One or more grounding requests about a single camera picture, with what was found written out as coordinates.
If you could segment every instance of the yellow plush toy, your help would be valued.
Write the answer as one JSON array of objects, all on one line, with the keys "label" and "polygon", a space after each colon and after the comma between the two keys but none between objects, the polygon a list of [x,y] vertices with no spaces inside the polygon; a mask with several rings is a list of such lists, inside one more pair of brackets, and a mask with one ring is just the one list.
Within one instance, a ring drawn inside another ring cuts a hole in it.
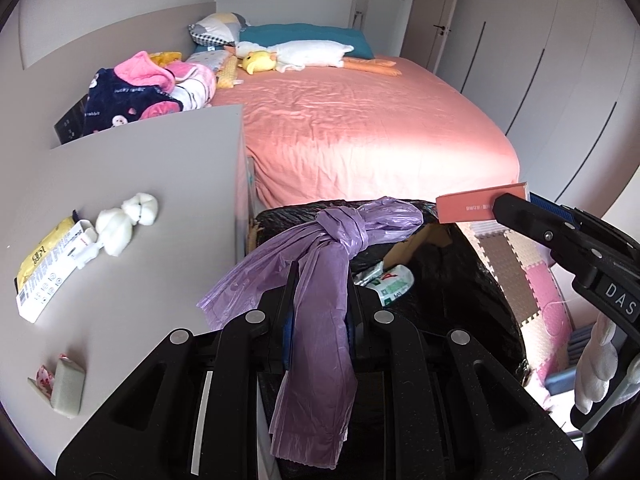
[{"label": "yellow plush toy", "polygon": [[276,54],[275,52],[267,52],[266,50],[249,52],[242,60],[240,66],[244,68],[249,75],[253,75],[254,72],[268,72],[276,68]]}]

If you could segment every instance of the gray tabletop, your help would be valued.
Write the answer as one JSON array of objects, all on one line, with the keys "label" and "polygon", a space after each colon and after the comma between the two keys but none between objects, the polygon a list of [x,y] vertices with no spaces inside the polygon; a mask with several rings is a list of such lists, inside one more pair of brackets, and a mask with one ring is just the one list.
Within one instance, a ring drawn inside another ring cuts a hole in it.
[{"label": "gray tabletop", "polygon": [[[0,400],[36,455],[60,452],[122,380],[173,329],[208,330],[196,302],[236,262],[241,109],[213,107],[127,124],[51,150],[0,248]],[[17,176],[15,185],[20,184]],[[159,201],[120,257],[75,270],[37,322],[18,316],[21,261],[76,209],[95,221],[137,192]],[[86,369],[80,415],[67,419],[30,389],[41,364],[68,354]]]}]

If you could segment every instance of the gloved hand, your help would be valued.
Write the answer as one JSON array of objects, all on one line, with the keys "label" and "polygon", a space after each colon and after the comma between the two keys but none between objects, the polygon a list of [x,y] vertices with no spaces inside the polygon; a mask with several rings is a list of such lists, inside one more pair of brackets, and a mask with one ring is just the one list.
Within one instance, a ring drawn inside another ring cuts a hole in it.
[{"label": "gloved hand", "polygon": [[[584,348],[575,372],[575,406],[587,415],[594,402],[600,402],[609,391],[609,381],[618,368],[618,352],[611,340],[616,325],[603,313],[591,330],[591,339]],[[640,391],[640,367],[631,370],[630,384],[615,406],[626,402]]]}]

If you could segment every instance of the metal screw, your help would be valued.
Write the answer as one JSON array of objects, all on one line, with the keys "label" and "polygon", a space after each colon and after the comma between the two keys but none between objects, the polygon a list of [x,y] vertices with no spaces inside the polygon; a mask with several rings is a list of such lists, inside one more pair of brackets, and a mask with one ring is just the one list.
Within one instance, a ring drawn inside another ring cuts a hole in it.
[{"label": "metal screw", "polygon": [[264,318],[266,318],[266,316],[264,315],[264,312],[261,310],[251,310],[246,313],[246,316],[244,316],[244,318],[246,319],[247,323],[258,324],[258,323],[262,323],[264,321]]},{"label": "metal screw", "polygon": [[394,320],[394,315],[388,310],[379,310],[373,315],[373,319],[375,319],[378,323],[388,325]]},{"label": "metal screw", "polygon": [[182,343],[186,343],[189,340],[189,332],[186,330],[176,330],[169,336],[169,341],[171,341],[174,345],[181,345]]},{"label": "metal screw", "polygon": [[469,343],[469,341],[471,341],[471,338],[469,337],[469,334],[464,330],[456,330],[455,332],[451,333],[451,340],[456,345],[466,345]]}]

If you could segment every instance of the coral bedspread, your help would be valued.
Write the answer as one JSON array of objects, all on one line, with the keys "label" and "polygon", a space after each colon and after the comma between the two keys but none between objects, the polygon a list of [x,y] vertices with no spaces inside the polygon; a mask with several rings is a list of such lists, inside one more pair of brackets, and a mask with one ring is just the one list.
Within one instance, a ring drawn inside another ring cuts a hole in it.
[{"label": "coral bedspread", "polygon": [[384,195],[441,194],[517,182],[510,142],[473,103],[394,58],[398,77],[343,68],[239,71],[213,104],[244,104],[258,195],[270,208]]}]

